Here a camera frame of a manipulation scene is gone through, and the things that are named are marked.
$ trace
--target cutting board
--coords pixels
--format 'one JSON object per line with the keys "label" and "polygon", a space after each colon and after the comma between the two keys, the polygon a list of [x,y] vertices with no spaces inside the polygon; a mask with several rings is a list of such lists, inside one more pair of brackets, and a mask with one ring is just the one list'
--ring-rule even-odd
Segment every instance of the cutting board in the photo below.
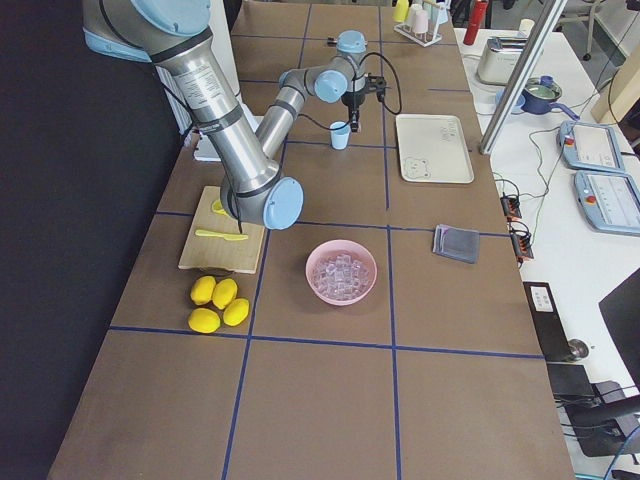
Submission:
{"label": "cutting board", "polygon": [[256,273],[264,235],[263,226],[243,223],[243,233],[249,235],[249,238],[235,242],[195,235],[197,228],[223,233],[239,233],[238,222],[235,219],[212,211],[213,202],[219,198],[219,187],[204,187],[178,268],[225,269],[238,273]]}

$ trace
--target pot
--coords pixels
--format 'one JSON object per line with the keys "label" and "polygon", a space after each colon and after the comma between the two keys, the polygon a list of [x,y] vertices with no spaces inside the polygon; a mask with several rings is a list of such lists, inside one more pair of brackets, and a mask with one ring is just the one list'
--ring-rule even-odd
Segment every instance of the pot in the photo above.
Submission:
{"label": "pot", "polygon": [[580,117],[573,110],[562,103],[556,102],[562,96],[562,89],[553,81],[553,77],[549,75],[530,78],[524,86],[522,95],[524,95],[525,99],[522,110],[525,112],[544,115],[553,108],[559,108],[569,115],[572,120],[580,120]]}

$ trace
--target toaster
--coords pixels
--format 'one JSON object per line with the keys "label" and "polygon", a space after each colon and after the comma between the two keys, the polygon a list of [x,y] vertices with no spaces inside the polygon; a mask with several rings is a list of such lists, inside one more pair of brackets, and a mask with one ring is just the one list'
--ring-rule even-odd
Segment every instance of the toaster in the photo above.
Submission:
{"label": "toaster", "polygon": [[478,64],[478,79],[491,85],[506,85],[526,43],[526,38],[489,37]]}

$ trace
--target brown table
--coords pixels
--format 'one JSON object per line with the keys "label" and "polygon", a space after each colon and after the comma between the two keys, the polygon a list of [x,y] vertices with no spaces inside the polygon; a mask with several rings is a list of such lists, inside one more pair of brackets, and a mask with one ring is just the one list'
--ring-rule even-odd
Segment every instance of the brown table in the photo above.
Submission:
{"label": "brown table", "polygon": [[[343,151],[300,118],[278,154],[305,189],[300,221],[265,235],[258,273],[234,276],[251,318],[205,336],[186,324],[199,273],[177,264],[222,171],[184,150],[50,478],[573,478],[453,30],[421,48],[391,15],[245,2],[232,32],[243,98],[264,113],[282,71],[325,63],[326,37],[360,30],[397,68],[404,113],[461,119],[474,182],[401,180],[394,120],[374,98]],[[305,112],[346,118],[316,99]],[[482,232],[477,264],[431,253],[439,223]],[[309,252],[335,238],[378,263],[373,291],[349,307],[304,279]]]}

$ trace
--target white table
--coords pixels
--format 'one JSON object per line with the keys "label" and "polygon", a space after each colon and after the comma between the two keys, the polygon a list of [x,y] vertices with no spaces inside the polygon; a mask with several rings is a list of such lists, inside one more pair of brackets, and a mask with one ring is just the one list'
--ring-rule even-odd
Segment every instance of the white table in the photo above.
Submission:
{"label": "white table", "polygon": [[[495,108],[495,92],[502,87],[483,85],[477,80],[475,72],[479,56],[488,37],[514,36],[516,32],[481,30],[472,46],[462,43],[464,33],[464,29],[456,29],[478,120],[484,132]],[[581,104],[595,93],[591,80],[561,33],[553,33],[548,39],[534,70],[534,76],[540,75],[553,76],[563,89],[559,101],[568,106]],[[594,122],[590,109],[597,99],[598,95],[595,95],[586,108],[575,108],[582,121]],[[536,172],[539,160],[528,135],[537,130],[558,127],[568,119],[564,113],[554,112],[510,116],[491,154],[493,171],[518,185],[521,193],[542,194],[545,186]],[[520,270],[521,277],[523,281],[550,284],[567,338],[581,339],[590,348],[589,356],[580,363],[584,365],[592,383],[613,380],[623,387],[632,385],[606,328],[598,302],[640,267],[640,238],[599,233],[587,224],[574,193],[575,172],[568,169],[562,160],[557,163],[560,149],[556,134],[557,131],[534,135],[542,152],[542,174],[549,178],[554,166],[555,171],[537,219],[537,229],[536,215],[541,200],[521,199],[523,222],[531,230],[536,229],[533,244],[535,259],[524,263]],[[631,152],[629,143],[618,129],[617,134],[621,151]],[[640,185],[640,162],[630,156],[625,156],[624,161],[627,172]],[[502,191],[502,182],[498,182],[497,187]],[[510,185],[504,188],[507,193],[515,193]],[[637,393],[636,389],[625,390],[627,396]],[[602,475],[611,460],[611,457],[585,457],[578,442],[570,437],[567,437],[567,446],[574,469],[579,473]],[[633,465],[628,455],[621,458],[617,466],[640,473],[640,467]]]}

